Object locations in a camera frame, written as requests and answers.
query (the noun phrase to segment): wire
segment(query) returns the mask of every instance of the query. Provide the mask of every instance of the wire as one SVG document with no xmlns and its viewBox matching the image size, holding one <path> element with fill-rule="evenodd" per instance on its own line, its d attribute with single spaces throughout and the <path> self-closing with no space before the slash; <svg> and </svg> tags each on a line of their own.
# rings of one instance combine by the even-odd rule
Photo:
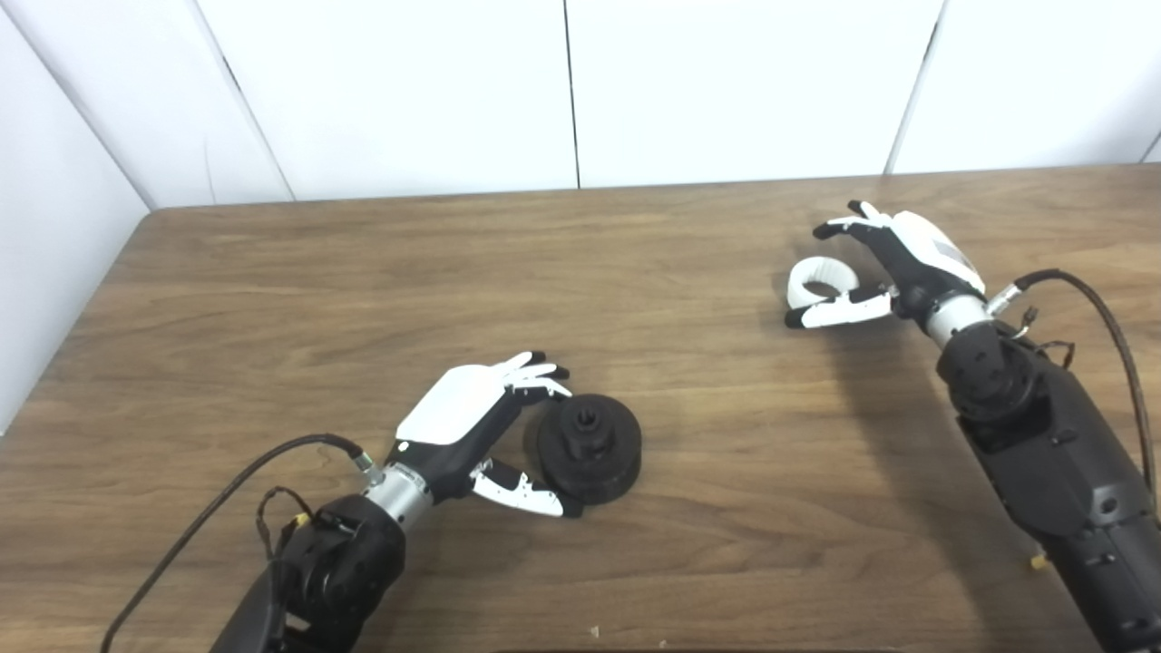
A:
<svg viewBox="0 0 1161 653">
<path fill-rule="evenodd" d="M 315 512 L 307 504 L 303 497 L 290 488 L 282 486 L 274 486 L 273 488 L 266 490 L 262 495 L 262 500 L 258 503 L 258 510 L 254 511 L 254 525 L 258 528 L 258 537 L 262 540 L 262 547 L 266 550 L 266 579 L 267 579 L 267 591 L 271 593 L 269 601 L 266 602 L 266 610 L 262 613 L 262 636 L 258 639 L 258 653 L 266 651 L 267 645 L 274 639 L 275 625 L 279 620 L 279 611 L 283 609 L 286 603 L 286 597 L 283 596 L 282 577 L 282 547 L 286 545 L 287 539 L 289 539 L 289 528 L 283 529 L 283 537 L 279 538 L 277 546 L 271 546 L 271 529 L 266 525 L 266 504 L 271 502 L 272 498 L 280 494 L 288 494 L 291 498 L 298 503 L 298 509 L 307 514 L 310 519 L 315 518 Z"/>
<path fill-rule="evenodd" d="M 258 529 L 258 538 L 262 540 L 262 547 L 266 550 L 266 560 L 274 559 L 274 547 L 271 546 L 271 529 L 266 525 L 266 504 L 271 502 L 272 498 L 280 494 L 288 494 L 291 498 L 298 503 L 298 509 L 307 514 L 310 519 L 315 518 L 315 512 L 307 505 L 307 501 L 290 488 L 282 486 L 274 486 L 273 488 L 266 490 L 262 495 L 262 501 L 258 503 L 258 510 L 254 512 L 254 526 Z"/>
<path fill-rule="evenodd" d="M 1088 297 L 1089 302 L 1096 308 L 1096 311 L 1101 314 L 1101 320 L 1104 321 L 1104 325 L 1109 329 L 1109 335 L 1112 336 L 1112 343 L 1117 346 L 1117 353 L 1120 354 L 1120 361 L 1125 366 L 1125 376 L 1128 379 L 1128 394 L 1133 400 L 1133 417 L 1137 421 L 1137 435 L 1141 443 L 1141 475 L 1145 476 L 1145 486 L 1149 489 L 1149 501 L 1153 503 L 1154 509 L 1156 509 L 1156 462 L 1153 458 L 1153 436 L 1149 433 L 1149 414 L 1145 408 L 1145 393 L 1141 390 L 1141 379 L 1137 375 L 1137 364 L 1133 363 L 1133 354 L 1128 351 L 1128 342 L 1125 339 L 1125 333 L 1120 330 L 1117 318 L 1112 316 L 1112 311 L 1109 310 L 1108 304 L 1101 299 L 1101 295 L 1091 286 L 1081 281 L 1079 277 L 1069 274 L 1063 270 L 1038 270 L 1012 281 L 1012 285 L 1019 288 L 1021 292 L 1024 292 L 1033 285 L 1050 279 L 1070 284 Z"/>
<path fill-rule="evenodd" d="M 157 567 L 154 567 L 153 571 L 150 573 L 150 575 L 145 579 L 145 582 L 143 582 L 142 586 L 137 588 L 137 591 L 134 593 L 132 597 L 129 600 L 128 603 L 125 603 L 125 607 L 122 608 L 121 612 L 116 617 L 114 617 L 113 623 L 109 624 L 109 630 L 104 632 L 104 639 L 101 640 L 101 650 L 100 650 L 101 653 L 109 653 L 109 651 L 113 647 L 113 638 L 117 634 L 117 631 L 121 630 L 121 626 L 125 623 L 125 619 L 128 619 L 129 616 L 132 615 L 134 610 L 137 609 L 137 605 L 142 602 L 142 600 L 145 598 L 145 595 L 147 595 L 150 590 L 153 589 L 153 586 L 157 584 L 158 579 L 161 577 L 161 574 L 164 574 L 166 568 L 170 567 L 170 564 L 173 562 L 174 558 L 176 558 L 178 554 L 181 553 L 181 550 L 185 548 L 187 544 L 189 544 L 189 540 L 193 539 L 194 534 L 196 534 L 197 531 L 201 530 L 203 525 L 205 525 L 205 522 L 208 522 L 209 518 L 214 516 L 214 512 L 216 512 L 217 509 L 221 508 L 222 504 L 225 503 L 226 500 L 229 500 L 230 496 L 232 496 L 233 493 L 237 491 L 239 487 L 241 487 L 241 483 L 246 482 L 247 479 L 254 475 L 254 472 L 258 472 L 267 462 L 274 460 L 279 455 L 282 455 L 283 453 L 290 451 L 291 449 L 297 449 L 300 446 L 305 446 L 311 444 L 325 444 L 329 446 L 341 449 L 347 453 L 347 455 L 351 457 L 352 460 L 359 458 L 363 453 L 362 447 L 360 447 L 355 443 L 344 437 L 334 436 L 331 433 L 316 433 L 312 436 L 302 436 L 298 438 L 294 438 L 293 440 L 287 440 L 255 458 L 253 462 L 247 465 L 241 472 L 238 473 L 237 476 L 233 478 L 232 481 L 230 481 L 229 485 L 225 486 L 225 488 L 214 498 L 214 501 L 211 501 L 209 505 L 207 505 L 205 509 L 202 510 L 201 515 L 194 518 L 194 521 L 189 524 L 189 526 L 186 528 L 186 532 L 181 533 L 181 537 L 179 537 L 178 540 L 173 543 L 173 546 L 170 547 L 170 551 L 166 552 L 166 554 L 161 558 L 161 561 L 157 564 Z"/>
</svg>

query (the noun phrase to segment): black spool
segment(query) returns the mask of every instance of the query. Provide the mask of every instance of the black spool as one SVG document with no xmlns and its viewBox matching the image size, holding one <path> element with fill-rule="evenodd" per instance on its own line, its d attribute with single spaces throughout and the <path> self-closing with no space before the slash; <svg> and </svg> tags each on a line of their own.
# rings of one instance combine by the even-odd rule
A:
<svg viewBox="0 0 1161 653">
<path fill-rule="evenodd" d="M 545 480 L 585 505 L 618 498 L 641 473 L 641 426 L 623 403 L 604 395 L 553 404 L 536 449 Z"/>
</svg>

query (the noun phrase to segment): robotic arm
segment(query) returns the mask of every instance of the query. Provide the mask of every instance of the robotic arm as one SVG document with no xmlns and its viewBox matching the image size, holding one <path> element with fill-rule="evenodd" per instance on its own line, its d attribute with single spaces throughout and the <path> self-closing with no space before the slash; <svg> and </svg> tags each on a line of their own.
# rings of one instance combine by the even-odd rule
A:
<svg viewBox="0 0 1161 653">
<path fill-rule="evenodd" d="M 1044 548 L 1104 651 L 1161 647 L 1161 531 L 1151 479 L 1138 473 L 1076 378 L 996 320 L 1029 278 L 987 302 L 975 268 L 933 224 L 866 202 L 850 208 L 857 215 L 822 224 L 815 237 L 853 236 L 893 285 L 800 306 L 787 313 L 787 326 L 890 313 L 915 321 L 942 349 L 936 369 L 1001 502 Z M 1131 358 L 1126 369 L 1135 381 Z M 1138 417 L 1147 424 L 1144 406 Z"/>
<path fill-rule="evenodd" d="M 406 533 L 433 505 L 475 493 L 531 512 L 578 517 L 580 504 L 488 457 L 525 406 L 571 396 L 568 371 L 524 352 L 497 365 L 449 369 L 399 424 L 362 493 L 281 532 L 211 653 L 346 653 L 403 573 Z"/>
</svg>

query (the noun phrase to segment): wood grain surface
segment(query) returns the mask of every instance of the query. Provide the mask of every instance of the wood grain surface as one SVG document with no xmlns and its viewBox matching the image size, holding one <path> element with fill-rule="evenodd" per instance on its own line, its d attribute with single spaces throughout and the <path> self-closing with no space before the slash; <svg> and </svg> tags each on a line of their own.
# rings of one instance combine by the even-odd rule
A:
<svg viewBox="0 0 1161 653">
<path fill-rule="evenodd" d="M 799 258 L 881 275 L 857 243 L 810 237 L 852 198 L 932 218 L 993 290 L 1048 266 L 1088 280 L 1161 406 L 1156 165 L 164 210 L 0 442 L 0 651 L 94 651 L 260 452 L 326 430 L 382 455 L 446 368 L 529 347 L 636 412 L 640 481 L 579 521 L 431 511 L 360 651 L 1095 651 L 1055 574 L 1030 571 L 918 329 L 783 325 Z M 1033 336 L 1079 343 L 1135 455 L 1095 313 L 1062 285 L 1031 295 Z M 500 458 L 531 466 L 538 415 Z M 330 451 L 276 461 L 117 651 L 208 648 L 261 567 L 252 516 L 274 483 L 316 504 L 359 488 Z"/>
</svg>

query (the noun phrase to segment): white plastic ring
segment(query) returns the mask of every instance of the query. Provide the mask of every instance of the white plastic ring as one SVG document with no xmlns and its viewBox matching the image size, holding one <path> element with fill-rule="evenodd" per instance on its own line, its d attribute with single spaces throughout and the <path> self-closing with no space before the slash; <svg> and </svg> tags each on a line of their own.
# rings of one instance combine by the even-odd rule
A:
<svg viewBox="0 0 1161 653">
<path fill-rule="evenodd" d="M 859 287 L 859 277 L 851 266 L 830 257 L 810 257 L 798 261 L 791 268 L 791 280 L 786 285 L 786 303 L 791 308 L 816 304 L 828 297 L 806 289 L 807 284 L 830 286 L 837 293 L 846 293 Z"/>
</svg>

